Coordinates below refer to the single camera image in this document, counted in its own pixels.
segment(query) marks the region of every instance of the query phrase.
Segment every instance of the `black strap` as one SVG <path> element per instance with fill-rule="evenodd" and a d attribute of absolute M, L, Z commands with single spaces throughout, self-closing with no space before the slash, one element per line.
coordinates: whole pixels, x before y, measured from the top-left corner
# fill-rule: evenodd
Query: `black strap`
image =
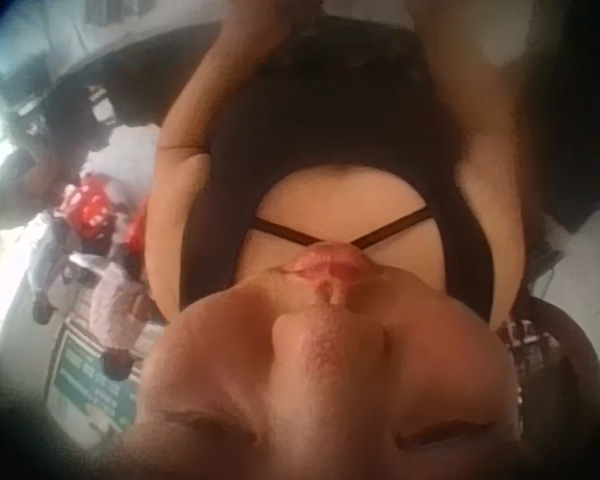
<path fill-rule="evenodd" d="M 363 237 L 358 238 L 351 242 L 352 245 L 358 247 L 361 250 L 365 250 L 374 245 L 377 245 L 380 242 L 387 240 L 388 238 L 393 237 L 399 233 L 404 232 L 416 225 L 425 222 L 432 218 L 431 212 L 428 207 L 424 207 L 421 210 L 410 213 L 389 225 L 386 225 L 382 228 L 374 230 L 373 232 L 365 235 Z M 292 228 L 284 227 L 282 225 L 278 225 L 276 223 L 269 222 L 267 220 L 263 220 L 262 218 L 256 217 L 253 228 L 258 230 L 259 232 L 263 232 L 269 235 L 273 235 L 274 237 L 282 238 L 283 240 L 287 240 L 289 242 L 297 243 L 298 245 L 302 245 L 303 247 L 309 247 L 315 243 L 320 243 L 323 240 L 319 238 L 312 237 L 311 235 L 307 235 L 302 232 L 298 232 L 297 230 L 293 230 Z"/>

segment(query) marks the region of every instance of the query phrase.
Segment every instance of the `floor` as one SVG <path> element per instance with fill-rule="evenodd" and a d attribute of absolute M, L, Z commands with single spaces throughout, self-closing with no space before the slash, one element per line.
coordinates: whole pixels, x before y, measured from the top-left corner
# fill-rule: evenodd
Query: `floor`
<path fill-rule="evenodd" d="M 554 226 L 551 236 L 566 256 L 537 282 L 534 294 L 576 320 L 600 359 L 600 211 L 576 235 Z"/>

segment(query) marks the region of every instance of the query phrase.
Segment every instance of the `mouth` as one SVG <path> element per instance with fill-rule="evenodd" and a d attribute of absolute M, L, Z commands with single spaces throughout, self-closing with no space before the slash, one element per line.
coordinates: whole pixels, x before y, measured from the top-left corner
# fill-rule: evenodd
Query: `mouth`
<path fill-rule="evenodd" d="M 321 243 L 305 250 L 286 271 L 306 280 L 335 279 L 355 284 L 376 275 L 380 268 L 353 245 Z"/>

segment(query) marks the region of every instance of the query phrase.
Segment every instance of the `red object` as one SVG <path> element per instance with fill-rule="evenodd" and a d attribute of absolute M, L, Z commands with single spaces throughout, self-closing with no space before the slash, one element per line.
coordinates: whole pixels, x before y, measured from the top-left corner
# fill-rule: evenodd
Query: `red object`
<path fill-rule="evenodd" d="M 100 240 L 115 223 L 113 203 L 106 192 L 107 177 L 85 177 L 80 187 L 69 193 L 60 207 L 67 222 L 81 238 Z"/>
<path fill-rule="evenodd" d="M 142 202 L 124 239 L 124 243 L 129 250 L 138 255 L 144 255 L 144 237 L 147 231 L 148 204 L 148 200 Z"/>

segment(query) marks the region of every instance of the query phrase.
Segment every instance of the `woman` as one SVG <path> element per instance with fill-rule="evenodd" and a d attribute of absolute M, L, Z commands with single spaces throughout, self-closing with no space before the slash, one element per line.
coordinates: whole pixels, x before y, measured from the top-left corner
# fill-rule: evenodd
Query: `woman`
<path fill-rule="evenodd" d="M 171 325 L 125 468 L 478 478 L 518 438 L 493 333 L 524 263 L 511 100 L 461 2 L 412 12 L 435 95 L 255 75 L 317 3 L 230 2 L 163 125 L 146 259 Z"/>

